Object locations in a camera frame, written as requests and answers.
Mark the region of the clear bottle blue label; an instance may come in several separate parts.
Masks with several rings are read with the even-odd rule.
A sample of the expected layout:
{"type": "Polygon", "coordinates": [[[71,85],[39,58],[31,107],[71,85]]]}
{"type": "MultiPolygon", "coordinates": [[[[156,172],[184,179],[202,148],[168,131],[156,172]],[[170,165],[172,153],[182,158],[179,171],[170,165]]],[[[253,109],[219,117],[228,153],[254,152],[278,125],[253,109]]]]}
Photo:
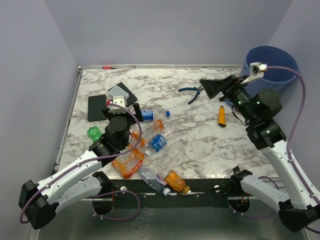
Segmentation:
{"type": "Polygon", "coordinates": [[[162,132],[156,134],[148,143],[143,153],[149,157],[150,155],[159,152],[167,144],[168,138],[174,130],[175,126],[169,126],[162,132]]]}

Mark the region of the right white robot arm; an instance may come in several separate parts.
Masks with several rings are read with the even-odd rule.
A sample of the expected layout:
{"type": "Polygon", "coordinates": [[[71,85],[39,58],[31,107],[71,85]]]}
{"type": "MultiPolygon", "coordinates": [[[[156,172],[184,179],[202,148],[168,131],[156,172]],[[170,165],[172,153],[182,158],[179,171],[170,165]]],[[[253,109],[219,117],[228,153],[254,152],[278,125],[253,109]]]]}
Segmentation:
{"type": "Polygon", "coordinates": [[[297,233],[319,220],[320,193],[294,159],[289,140],[273,119],[282,109],[278,92],[265,88],[251,97],[244,81],[243,77],[230,75],[221,80],[199,82],[210,99],[222,93],[219,101],[230,101],[244,117],[249,140],[271,163],[286,191],[270,186],[248,170],[232,175],[229,189],[236,196],[245,192],[258,198],[278,214],[288,230],[297,233]]]}

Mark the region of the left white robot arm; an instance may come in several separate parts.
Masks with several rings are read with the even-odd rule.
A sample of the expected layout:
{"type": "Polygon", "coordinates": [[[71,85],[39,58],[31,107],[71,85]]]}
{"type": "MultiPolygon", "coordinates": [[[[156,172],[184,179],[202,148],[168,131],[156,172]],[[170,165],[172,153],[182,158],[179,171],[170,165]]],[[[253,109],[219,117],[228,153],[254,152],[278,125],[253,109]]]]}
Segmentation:
{"type": "Polygon", "coordinates": [[[38,230],[50,223],[56,214],[74,202],[88,197],[106,197],[112,183],[100,170],[117,157],[130,153],[130,127],[139,125],[143,116],[138,103],[134,112],[112,100],[105,116],[109,123],[104,133],[78,159],[59,172],[34,183],[25,182],[20,190],[19,222],[38,230]]]}

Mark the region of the clear bottle white cap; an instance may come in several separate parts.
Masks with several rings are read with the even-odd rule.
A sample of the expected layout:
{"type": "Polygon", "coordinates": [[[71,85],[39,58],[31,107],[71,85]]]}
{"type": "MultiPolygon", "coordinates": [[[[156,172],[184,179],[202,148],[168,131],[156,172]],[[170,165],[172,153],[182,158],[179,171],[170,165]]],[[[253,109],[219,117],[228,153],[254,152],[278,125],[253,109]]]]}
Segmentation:
{"type": "Polygon", "coordinates": [[[174,164],[179,157],[183,154],[186,141],[183,138],[172,143],[169,148],[163,153],[159,158],[159,167],[160,170],[164,170],[169,167],[171,164],[174,164]]]}

